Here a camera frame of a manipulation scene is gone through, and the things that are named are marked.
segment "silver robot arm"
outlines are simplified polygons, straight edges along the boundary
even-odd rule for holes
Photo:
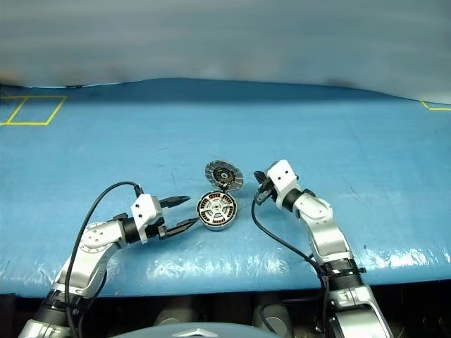
[[[307,226],[314,260],[328,280],[327,337],[393,338],[374,298],[362,281],[344,234],[333,220],[330,204],[308,189],[301,189],[298,177],[286,160],[274,163],[261,182],[261,204],[268,197],[279,209],[293,212]]]
[[[177,206],[190,199],[186,196],[170,197],[159,201],[155,196],[140,194],[131,206],[132,217],[126,213],[107,222],[89,224],[83,232],[70,274],[69,299],[64,298],[65,279],[70,258],[57,275],[51,290],[33,319],[27,321],[20,338],[72,337],[68,327],[66,309],[70,307],[76,322],[86,312],[91,298],[101,287],[106,274],[106,264],[117,250],[150,237],[160,239],[179,234],[196,223],[187,219],[167,229],[162,216],[163,207]]]

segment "yellow tape line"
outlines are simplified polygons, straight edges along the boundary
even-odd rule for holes
[[[55,99],[60,98],[61,102],[56,106],[54,111],[51,112],[50,116],[45,121],[20,121],[14,122],[13,119],[19,112],[19,110],[23,107],[25,102],[28,99]],[[14,109],[13,113],[9,116],[6,122],[0,123],[0,125],[49,125],[49,123],[54,119],[55,115],[59,112],[61,107],[68,96],[66,95],[20,95],[20,96],[0,96],[0,99],[22,99],[16,109]]]
[[[429,111],[451,111],[451,107],[430,107],[425,101],[420,101],[424,108]]]

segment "white backdrop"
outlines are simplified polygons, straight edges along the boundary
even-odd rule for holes
[[[449,0],[0,0],[0,80],[200,77],[451,104]]]

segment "brushless motor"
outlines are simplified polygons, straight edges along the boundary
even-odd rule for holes
[[[217,160],[206,165],[205,177],[218,190],[201,197],[197,203],[197,215],[206,228],[223,230],[237,214],[237,203],[228,192],[241,188],[242,173],[230,163]]]

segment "blue plastic sheet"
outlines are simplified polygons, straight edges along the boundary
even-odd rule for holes
[[[332,87],[152,80],[84,89],[1,88],[2,96],[68,96],[48,125],[0,126],[0,292],[44,296],[95,197],[120,180],[164,198],[168,226],[195,215],[212,189],[204,166],[241,169],[230,228],[198,223],[165,241],[133,244],[109,262],[104,296],[318,287],[314,271],[252,223],[253,172],[286,158],[299,183],[334,207],[371,284],[451,276],[451,112],[418,101]],[[22,99],[2,99],[8,121]],[[45,120],[58,99],[29,98],[13,121]],[[93,221],[130,213],[113,192]],[[307,231],[272,202],[259,219],[309,252]]]

